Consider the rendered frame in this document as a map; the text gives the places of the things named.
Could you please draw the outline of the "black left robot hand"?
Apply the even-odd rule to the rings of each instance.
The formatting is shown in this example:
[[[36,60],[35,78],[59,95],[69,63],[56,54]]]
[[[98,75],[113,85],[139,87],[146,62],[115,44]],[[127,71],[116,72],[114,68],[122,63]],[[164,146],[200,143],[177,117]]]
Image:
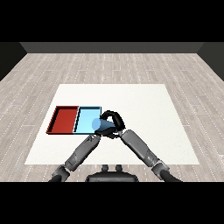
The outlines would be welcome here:
[[[118,138],[119,136],[115,134],[116,130],[113,128],[105,129],[104,131],[96,130],[94,133],[101,137],[108,137],[111,139]]]

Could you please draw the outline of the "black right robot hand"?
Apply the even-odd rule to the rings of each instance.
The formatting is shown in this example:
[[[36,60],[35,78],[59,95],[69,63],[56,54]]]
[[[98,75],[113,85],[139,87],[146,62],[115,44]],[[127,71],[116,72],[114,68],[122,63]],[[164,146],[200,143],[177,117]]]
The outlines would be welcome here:
[[[125,124],[124,124],[123,119],[115,111],[107,110],[101,114],[100,118],[103,120],[107,120],[110,116],[112,117],[113,123],[118,131],[125,129]]]

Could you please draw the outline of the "small blue can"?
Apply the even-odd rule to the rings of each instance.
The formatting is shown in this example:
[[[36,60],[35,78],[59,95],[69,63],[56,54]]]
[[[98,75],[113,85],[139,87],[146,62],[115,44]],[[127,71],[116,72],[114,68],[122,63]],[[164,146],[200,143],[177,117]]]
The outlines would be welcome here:
[[[93,130],[104,131],[108,128],[114,128],[114,127],[115,127],[115,125],[112,122],[107,121],[107,120],[103,120],[103,119],[100,119],[100,118],[95,118],[92,121]]]

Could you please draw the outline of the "light blue shallow open box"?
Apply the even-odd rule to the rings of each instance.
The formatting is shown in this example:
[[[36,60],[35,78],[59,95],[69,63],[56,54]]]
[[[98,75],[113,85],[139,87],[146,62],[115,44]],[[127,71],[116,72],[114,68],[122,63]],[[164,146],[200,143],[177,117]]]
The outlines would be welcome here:
[[[101,113],[102,108],[100,106],[80,106],[75,117],[73,133],[75,135],[94,134],[95,130],[92,128],[92,122],[95,118],[99,118]]]

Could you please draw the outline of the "red shallow open box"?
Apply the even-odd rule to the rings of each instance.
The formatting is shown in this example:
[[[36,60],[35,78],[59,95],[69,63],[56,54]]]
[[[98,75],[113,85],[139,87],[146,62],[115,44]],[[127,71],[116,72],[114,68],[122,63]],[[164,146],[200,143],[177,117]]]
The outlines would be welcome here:
[[[48,135],[72,135],[78,106],[57,106],[46,130]]]

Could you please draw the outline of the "dark grey robot body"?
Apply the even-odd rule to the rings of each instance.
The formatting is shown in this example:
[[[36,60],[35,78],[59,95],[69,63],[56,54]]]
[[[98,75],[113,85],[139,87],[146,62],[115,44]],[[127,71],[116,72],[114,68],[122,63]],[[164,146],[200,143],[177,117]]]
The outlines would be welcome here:
[[[115,171],[109,171],[109,166],[104,164],[101,171],[88,175],[86,182],[138,182],[136,175],[123,171],[120,164],[115,166]]]

